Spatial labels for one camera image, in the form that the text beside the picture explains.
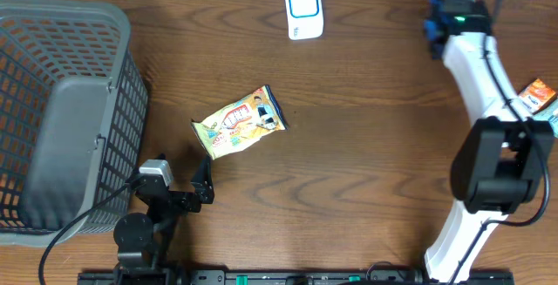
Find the yellow snack bag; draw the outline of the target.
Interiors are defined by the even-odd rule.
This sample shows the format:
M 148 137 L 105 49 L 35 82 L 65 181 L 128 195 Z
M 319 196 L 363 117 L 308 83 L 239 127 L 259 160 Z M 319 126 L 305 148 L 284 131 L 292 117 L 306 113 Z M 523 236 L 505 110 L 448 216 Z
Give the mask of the yellow snack bag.
M 191 126 L 211 159 L 241 152 L 272 132 L 287 130 L 282 109 L 268 85 L 226 105 Z

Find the orange tissue pack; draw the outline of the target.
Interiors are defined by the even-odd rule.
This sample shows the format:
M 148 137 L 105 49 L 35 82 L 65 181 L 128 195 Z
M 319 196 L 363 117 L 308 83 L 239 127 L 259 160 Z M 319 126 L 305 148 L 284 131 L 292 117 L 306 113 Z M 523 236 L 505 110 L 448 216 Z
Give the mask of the orange tissue pack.
M 556 91 L 536 78 L 519 93 L 518 97 L 531 113 L 537 113 L 556 97 Z

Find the teal wet wipes pack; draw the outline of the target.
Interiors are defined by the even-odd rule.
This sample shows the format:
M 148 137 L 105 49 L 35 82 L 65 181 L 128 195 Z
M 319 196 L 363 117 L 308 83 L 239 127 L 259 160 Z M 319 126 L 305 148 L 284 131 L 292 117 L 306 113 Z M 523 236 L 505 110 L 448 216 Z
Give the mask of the teal wet wipes pack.
M 537 112 L 534 115 L 534 119 L 539 121 L 547 121 L 553 129 L 554 136 L 558 138 L 558 99 L 553 101 L 542 111 Z

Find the blue Listerine mouthwash bottle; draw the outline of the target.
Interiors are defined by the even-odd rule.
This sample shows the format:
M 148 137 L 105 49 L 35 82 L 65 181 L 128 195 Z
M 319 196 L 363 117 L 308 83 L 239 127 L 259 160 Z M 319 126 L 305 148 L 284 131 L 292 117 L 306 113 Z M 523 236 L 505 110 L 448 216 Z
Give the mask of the blue Listerine mouthwash bottle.
M 429 0 L 429 15 L 424 21 L 425 36 L 433 59 L 441 59 L 444 49 L 444 30 L 439 14 L 440 0 Z

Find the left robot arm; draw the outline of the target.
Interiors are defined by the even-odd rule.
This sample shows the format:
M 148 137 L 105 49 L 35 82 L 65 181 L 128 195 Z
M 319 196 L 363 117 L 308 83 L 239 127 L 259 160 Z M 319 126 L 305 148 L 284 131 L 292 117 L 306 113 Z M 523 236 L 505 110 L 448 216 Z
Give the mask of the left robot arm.
M 147 205 L 144 213 L 122 217 L 113 231 L 118 246 L 117 284 L 188 284 L 183 267 L 167 260 L 167 253 L 179 219 L 199 213 L 214 202 L 210 157 L 198 167 L 192 192 L 170 189 L 174 177 L 163 155 L 149 159 L 128 181 L 131 192 Z

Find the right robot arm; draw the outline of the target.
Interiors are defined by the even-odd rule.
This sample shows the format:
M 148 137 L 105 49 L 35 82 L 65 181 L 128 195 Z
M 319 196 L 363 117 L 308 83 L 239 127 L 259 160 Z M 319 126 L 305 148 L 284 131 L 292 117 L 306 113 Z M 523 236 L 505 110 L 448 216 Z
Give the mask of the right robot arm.
M 453 75 L 471 130 L 451 165 L 453 204 L 425 251 L 425 271 L 436 284 L 465 284 L 497 226 L 528 227 L 544 215 L 555 136 L 548 122 L 533 118 L 500 61 L 493 25 L 502 0 L 493 10 L 484 0 L 429 3 L 429 50 Z

